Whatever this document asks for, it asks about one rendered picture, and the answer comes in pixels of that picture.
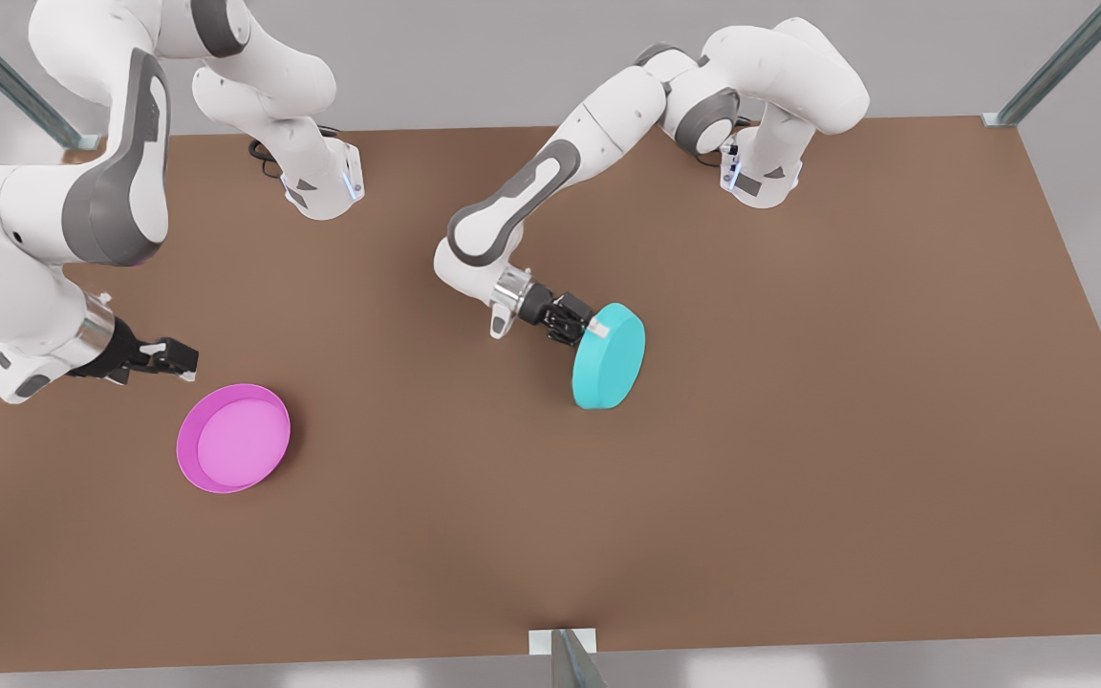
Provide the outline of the blue plate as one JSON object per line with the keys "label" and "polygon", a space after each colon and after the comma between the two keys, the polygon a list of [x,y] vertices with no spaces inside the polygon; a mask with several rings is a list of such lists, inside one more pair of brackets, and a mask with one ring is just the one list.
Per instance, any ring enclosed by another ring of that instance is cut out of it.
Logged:
{"label": "blue plate", "polygon": [[620,302],[595,315],[609,328],[608,338],[585,332],[573,361],[573,400],[582,409],[612,409],[637,383],[646,352],[645,323]]}

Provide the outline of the pink plate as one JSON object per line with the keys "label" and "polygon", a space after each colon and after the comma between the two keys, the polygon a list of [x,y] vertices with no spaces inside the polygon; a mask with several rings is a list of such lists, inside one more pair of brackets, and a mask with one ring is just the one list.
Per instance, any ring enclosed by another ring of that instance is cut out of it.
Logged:
{"label": "pink plate", "polygon": [[242,491],[261,483],[283,461],[291,430],[287,405],[270,389],[217,389],[197,401],[181,423],[181,473],[215,495]]}

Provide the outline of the silver frame post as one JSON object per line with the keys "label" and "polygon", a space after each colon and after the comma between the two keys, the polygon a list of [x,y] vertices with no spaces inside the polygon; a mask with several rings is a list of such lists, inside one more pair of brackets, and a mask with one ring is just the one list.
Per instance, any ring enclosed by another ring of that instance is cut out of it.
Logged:
{"label": "silver frame post", "polygon": [[0,92],[65,151],[96,151],[100,136],[84,135],[0,55]]}
{"label": "silver frame post", "polygon": [[550,688],[608,688],[595,653],[595,627],[528,631],[528,655],[550,657]]}
{"label": "silver frame post", "polygon": [[1075,28],[1073,33],[1062,42],[1061,47],[1051,54],[1048,61],[1036,70],[1024,86],[998,112],[982,114],[982,123],[986,129],[1015,129],[1021,125],[1027,114],[1043,103],[1045,97],[1051,95],[1058,86],[1083,61],[1095,45],[1101,42],[1101,0],[1089,17]]}

